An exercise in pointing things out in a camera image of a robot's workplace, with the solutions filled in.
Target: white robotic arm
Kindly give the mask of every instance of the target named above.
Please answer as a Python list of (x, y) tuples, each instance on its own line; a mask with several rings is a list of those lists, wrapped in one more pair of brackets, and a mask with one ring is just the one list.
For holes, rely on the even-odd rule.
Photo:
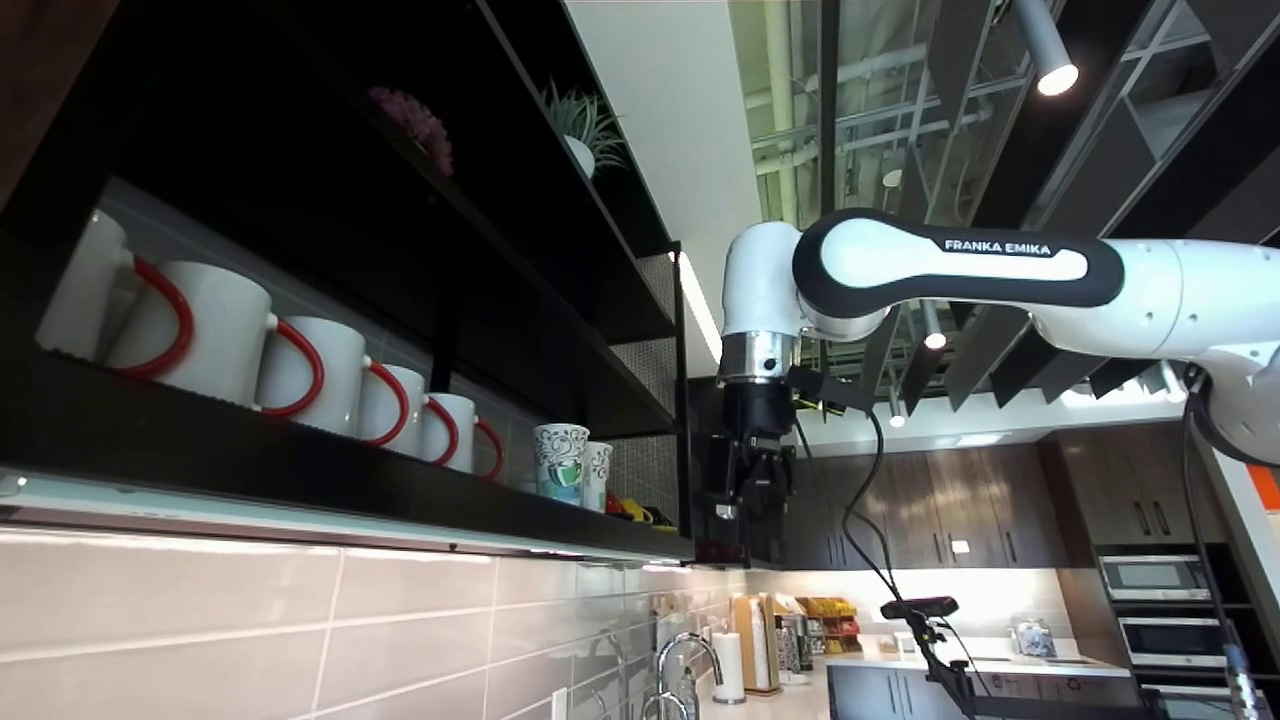
[(864, 211), (735, 237), (725, 265), (728, 427), (785, 436), (802, 337), (860, 338), (893, 305), (926, 295), (1025, 306), (1066, 350), (1196, 365), (1210, 436), (1239, 458), (1280, 462), (1280, 253), (936, 231)]

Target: ceiling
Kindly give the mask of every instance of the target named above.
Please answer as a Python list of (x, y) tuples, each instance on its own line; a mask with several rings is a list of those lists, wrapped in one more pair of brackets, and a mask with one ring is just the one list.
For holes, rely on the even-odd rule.
[[(1081, 84), (1037, 94), (1008, 0), (568, 0), (637, 164), (721, 318), (758, 219), (877, 209), (952, 226), (1085, 237), (1280, 231), (1280, 0), (1043, 0)], [(936, 318), (952, 344), (926, 350)], [(690, 338), (715, 374), (721, 333)], [(1165, 389), (1138, 359), (1047, 347), (1017, 306), (905, 305), (808, 365), (877, 399), (965, 406)]]

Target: mug handle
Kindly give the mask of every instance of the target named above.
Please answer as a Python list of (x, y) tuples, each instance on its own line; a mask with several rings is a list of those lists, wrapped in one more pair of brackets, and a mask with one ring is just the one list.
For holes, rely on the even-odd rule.
[(492, 468), (484, 472), (489, 482), (497, 482), (497, 477), (504, 472), (504, 439), (497, 436), (492, 423), (476, 420), (476, 431), (489, 439), (492, 449)]
[(435, 458), (429, 458), (429, 462), (447, 462), (454, 458), (454, 450), (456, 450), (456, 420), (447, 415), (447, 406), (446, 403), (435, 403), (435, 395), (429, 395), (429, 403), (424, 403), (434, 415), (442, 415), (442, 423), (446, 423), (446, 450), (435, 454)]
[(188, 350), (192, 350), (192, 338), (197, 338), (197, 311), (188, 305), (188, 295), (149, 259), (133, 256), (133, 273), (162, 292), (162, 298), (172, 306), (172, 318), (176, 318), (176, 337), (167, 338), (167, 347), (153, 359), (140, 359), (140, 365), (125, 365), (121, 371), (125, 374), (140, 374), (140, 378), (156, 378), (163, 371), (172, 371)]
[(309, 359), (312, 385), (309, 385), (309, 391), (299, 399), (281, 403), (281, 406), (266, 406), (266, 415), (298, 415), (298, 411), (312, 406), (318, 395), (323, 391), (323, 359), (319, 359), (318, 344), (299, 326), (294, 326), (283, 318), (272, 318), (272, 333), (281, 333)]
[(403, 385), (387, 371), (387, 365), (380, 359), (363, 359), (363, 366), (387, 385), (387, 391), (398, 395), (398, 423), (383, 436), (374, 436), (370, 442), (394, 442), (407, 420), (407, 391)]

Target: mug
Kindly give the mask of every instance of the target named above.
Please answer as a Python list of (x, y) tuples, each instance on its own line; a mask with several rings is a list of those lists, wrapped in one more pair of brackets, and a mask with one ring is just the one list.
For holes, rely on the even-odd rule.
[(583, 507), (603, 510), (613, 442), (583, 442)]
[(504, 439), (497, 436), (492, 423), (476, 415), (476, 399), (456, 395), (456, 391), (434, 391), (429, 395), (429, 415), (424, 415), (424, 458), (446, 462), (456, 472), (476, 472), (476, 431), (492, 449), (492, 468), (480, 472), (484, 481), (497, 481), (504, 468)]
[(429, 378), (424, 371), (403, 365), (383, 365), (383, 366), (398, 374), (403, 395), (398, 395), (394, 385), (370, 371), (361, 385), (361, 439), (402, 454), (421, 454), (424, 450), (421, 406), (424, 406)]
[(294, 322), (277, 322), (257, 281), (197, 259), (138, 256), (133, 268), (149, 288), (125, 316), (108, 366), (253, 406), (267, 333), (318, 365), (318, 347)]
[(298, 423), (335, 436), (361, 436), (361, 389), (363, 374), (378, 374), (380, 385), (387, 385), (402, 406), (394, 427), (383, 436), (374, 436), (374, 442), (387, 442), (407, 420), (403, 385), (380, 359), (363, 354), (363, 337), (357, 326), (327, 316), (287, 316), (287, 322), (318, 347), (318, 365), (298, 350), (298, 344), (272, 338), (259, 365), (266, 411), (294, 406), (287, 415)]
[(37, 344), (100, 359), (133, 292), (140, 292), (140, 277), (125, 226), (108, 211), (93, 211), (40, 316)]
[(538, 423), (538, 490), (561, 503), (583, 503), (583, 423)]

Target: franka emika logo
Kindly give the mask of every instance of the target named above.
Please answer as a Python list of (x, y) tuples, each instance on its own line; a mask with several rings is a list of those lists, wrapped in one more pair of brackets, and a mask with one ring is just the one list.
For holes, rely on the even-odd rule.
[(1037, 241), (999, 241), (999, 237), (944, 237), (944, 253), (969, 253), (969, 256), (1058, 256), (1052, 245)]

